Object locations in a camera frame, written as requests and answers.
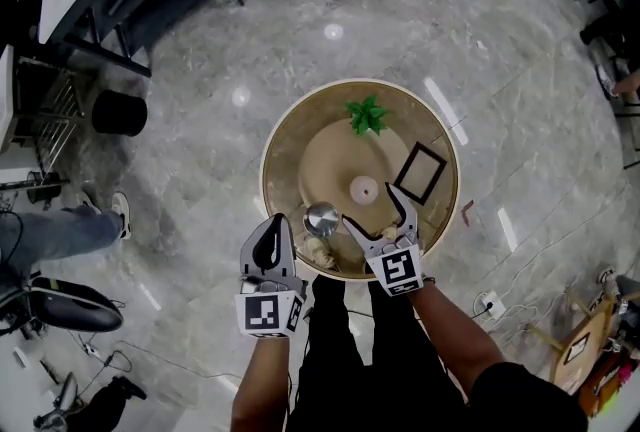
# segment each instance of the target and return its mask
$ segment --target black trash can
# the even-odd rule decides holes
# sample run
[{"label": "black trash can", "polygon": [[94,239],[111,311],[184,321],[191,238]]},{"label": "black trash can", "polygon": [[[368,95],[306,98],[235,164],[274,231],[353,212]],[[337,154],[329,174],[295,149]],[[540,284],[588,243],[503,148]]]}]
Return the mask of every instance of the black trash can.
[{"label": "black trash can", "polygon": [[111,90],[102,91],[91,112],[91,124],[99,133],[135,137],[147,123],[147,104],[142,98]]}]

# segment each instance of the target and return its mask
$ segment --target shoe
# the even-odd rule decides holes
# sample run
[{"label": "shoe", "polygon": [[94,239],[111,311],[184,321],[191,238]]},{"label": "shoe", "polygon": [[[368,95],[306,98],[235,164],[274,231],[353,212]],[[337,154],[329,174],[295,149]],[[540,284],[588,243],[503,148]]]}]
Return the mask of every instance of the shoe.
[{"label": "shoe", "polygon": [[600,82],[600,87],[602,87],[605,97],[608,100],[611,98],[617,98],[617,96],[612,92],[616,84],[609,77],[607,70],[604,69],[602,64],[596,64],[596,76],[598,77],[598,82]]},{"label": "shoe", "polygon": [[117,384],[127,393],[127,400],[132,396],[135,396],[140,400],[147,399],[147,394],[126,377],[114,377],[111,382]]},{"label": "shoe", "polygon": [[610,277],[611,275],[615,274],[615,273],[616,273],[616,269],[615,269],[615,268],[613,268],[613,267],[607,267],[607,268],[605,268],[603,271],[601,271],[601,272],[598,274],[598,277],[597,277],[597,279],[596,279],[596,283],[598,283],[598,284],[604,284],[604,283],[605,283],[605,281],[606,281],[607,279],[609,279],[609,277]]},{"label": "shoe", "polygon": [[131,238],[131,215],[129,212],[129,200],[122,192],[115,192],[111,198],[111,210],[122,217],[121,240]]},{"label": "shoe", "polygon": [[618,274],[613,267],[604,269],[598,275],[598,282],[602,284],[602,290],[611,300],[617,300],[620,295],[620,289],[618,288],[618,283],[616,281],[617,277]]},{"label": "shoe", "polygon": [[100,208],[98,208],[98,206],[96,205],[95,201],[84,190],[80,192],[79,197],[80,197],[80,204],[81,205],[88,206],[94,212],[96,212],[96,214],[98,214],[98,215],[100,215],[102,213],[102,210]]}]

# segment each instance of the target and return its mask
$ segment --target white sneaker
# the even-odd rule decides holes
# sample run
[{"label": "white sneaker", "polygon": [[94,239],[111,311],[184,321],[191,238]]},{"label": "white sneaker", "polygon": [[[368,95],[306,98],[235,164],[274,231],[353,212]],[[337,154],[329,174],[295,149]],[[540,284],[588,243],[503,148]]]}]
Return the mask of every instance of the white sneaker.
[{"label": "white sneaker", "polygon": [[122,217],[123,228],[120,239],[131,238],[131,214],[129,211],[129,200],[122,192],[115,192],[111,198],[111,210]]},{"label": "white sneaker", "polygon": [[598,82],[600,82],[600,87],[604,91],[607,99],[615,98],[616,96],[612,93],[613,88],[615,87],[615,82],[609,77],[607,70],[604,69],[602,64],[596,64],[596,76],[598,77]]},{"label": "white sneaker", "polygon": [[80,196],[79,197],[80,197],[80,204],[81,205],[88,206],[94,212],[96,212],[96,214],[98,214],[98,215],[100,215],[102,213],[102,210],[100,208],[98,208],[98,206],[96,205],[95,201],[93,199],[91,199],[91,196],[89,194],[87,194],[84,190],[80,192]]}]

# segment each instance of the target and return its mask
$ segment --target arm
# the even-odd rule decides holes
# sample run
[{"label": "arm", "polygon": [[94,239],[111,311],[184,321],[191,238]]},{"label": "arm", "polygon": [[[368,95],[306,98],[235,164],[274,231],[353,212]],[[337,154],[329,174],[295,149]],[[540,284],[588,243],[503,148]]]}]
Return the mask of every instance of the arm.
[{"label": "arm", "polygon": [[231,432],[282,431],[288,403],[289,339],[259,339],[231,413]]},{"label": "arm", "polygon": [[471,395],[478,376],[504,361],[497,345],[433,283],[425,281],[424,288],[408,296],[438,355]]}]

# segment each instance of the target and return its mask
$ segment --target chair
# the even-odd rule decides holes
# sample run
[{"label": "chair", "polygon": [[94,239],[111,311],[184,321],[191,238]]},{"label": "chair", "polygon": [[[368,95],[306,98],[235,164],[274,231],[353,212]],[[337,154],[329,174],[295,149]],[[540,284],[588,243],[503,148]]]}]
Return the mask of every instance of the chair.
[{"label": "chair", "polygon": [[566,290],[569,300],[585,318],[563,341],[558,341],[534,325],[527,330],[548,343],[556,352],[551,366],[550,381],[569,394],[575,393],[587,379],[607,340],[614,303],[604,300],[594,311],[571,289]]}]

